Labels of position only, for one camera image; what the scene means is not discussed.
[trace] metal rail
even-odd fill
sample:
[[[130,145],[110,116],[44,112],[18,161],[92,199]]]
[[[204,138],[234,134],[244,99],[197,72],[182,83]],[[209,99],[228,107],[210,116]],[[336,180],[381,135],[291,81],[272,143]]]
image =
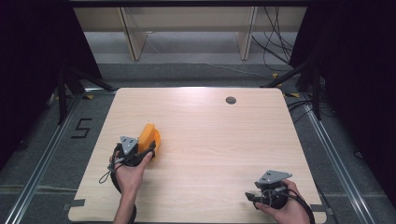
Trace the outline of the metal rail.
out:
[[[309,100],[309,97],[306,95],[306,93],[302,92],[300,95],[302,96],[303,100]],[[346,191],[346,195],[349,198],[353,208],[355,209],[359,220],[361,221],[361,223],[376,223],[375,218],[370,212],[366,201],[361,196],[358,187],[353,182],[349,172],[347,171],[347,168],[345,167],[343,161],[337,153],[337,150],[332,144],[332,140],[327,134],[323,123],[320,120],[316,119],[315,114],[312,112],[311,105],[305,105],[305,110],[308,113],[308,117],[311,120],[315,131],[317,132],[318,137],[326,150],[332,166],[337,173],[338,178],[340,179],[340,182],[343,185],[344,190]]]
[[[64,121],[58,125],[58,127],[55,130],[54,135],[51,137],[49,144],[47,145],[43,155],[41,156],[40,161],[38,162],[37,166],[35,167],[35,170],[33,171],[32,175],[30,176],[29,181],[27,184],[24,186],[22,193],[18,200],[15,202],[14,206],[11,208],[10,213],[8,214],[7,217],[7,224],[17,224],[21,222],[21,219],[26,212],[26,209],[32,201],[33,196],[35,195],[35,190],[37,189],[37,186],[44,175],[44,173],[47,170],[47,167],[50,164],[50,161],[53,157],[54,152],[56,151],[57,146],[62,140],[62,137],[64,135],[65,129],[67,125],[69,124],[70,118],[73,114],[73,111],[75,110],[79,100],[80,96],[75,95],[73,99],[71,100],[69,104],[69,113],[65,117]]]

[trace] black tape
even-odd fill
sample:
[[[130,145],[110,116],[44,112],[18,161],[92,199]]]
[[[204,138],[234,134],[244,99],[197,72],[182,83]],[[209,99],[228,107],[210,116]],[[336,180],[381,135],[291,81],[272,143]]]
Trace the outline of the black tape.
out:
[[[80,119],[78,122],[78,125],[76,127],[76,131],[85,131],[84,135],[82,136],[72,136],[72,139],[77,139],[77,138],[86,138],[88,132],[90,131],[90,128],[80,128],[79,125],[81,124],[82,121],[84,120],[92,120],[92,119]]]
[[[328,216],[333,216],[334,212],[332,211],[332,208],[326,208],[322,204],[311,204],[311,210],[312,212],[324,212]]]
[[[68,210],[70,210],[71,207],[82,207],[82,206],[84,206],[84,204],[85,204],[85,199],[74,200],[71,203],[65,203],[62,210],[68,211]]]

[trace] hand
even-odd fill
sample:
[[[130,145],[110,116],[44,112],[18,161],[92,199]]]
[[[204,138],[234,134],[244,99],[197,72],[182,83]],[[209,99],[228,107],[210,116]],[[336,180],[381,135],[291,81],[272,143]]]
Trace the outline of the hand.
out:
[[[288,189],[294,190],[303,199],[294,182],[288,179],[284,179],[282,182],[288,186]],[[278,210],[262,203],[256,203],[256,207],[271,216],[279,224],[309,224],[308,214],[299,203],[291,198],[288,199],[283,208]]]
[[[152,152],[136,167],[116,164],[116,177],[120,186],[121,199],[119,209],[114,217],[113,223],[127,223],[134,211],[134,202],[137,192],[143,182],[143,173],[152,158]]]

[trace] light wood surface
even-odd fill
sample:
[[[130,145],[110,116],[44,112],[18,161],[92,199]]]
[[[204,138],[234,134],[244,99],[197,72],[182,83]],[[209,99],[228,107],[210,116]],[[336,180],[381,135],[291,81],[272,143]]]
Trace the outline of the light wood surface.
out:
[[[226,98],[236,98],[229,105]],[[137,196],[139,222],[271,223],[245,192],[267,170],[292,173],[308,204],[321,204],[297,133],[278,89],[120,89],[108,112],[76,200],[72,221],[111,221],[120,194],[99,184],[120,136],[148,122],[162,136]],[[317,223],[324,213],[314,213]]]

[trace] metal bracket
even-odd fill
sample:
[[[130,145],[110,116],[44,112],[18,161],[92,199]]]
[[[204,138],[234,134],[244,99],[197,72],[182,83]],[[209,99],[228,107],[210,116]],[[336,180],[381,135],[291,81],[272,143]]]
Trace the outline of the metal bracket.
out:
[[[269,170],[255,184],[257,188],[260,188],[261,185],[274,184],[289,177],[292,177],[292,174]]]
[[[121,139],[122,150],[124,155],[128,155],[138,142],[137,139],[132,137],[122,136],[120,139]]]

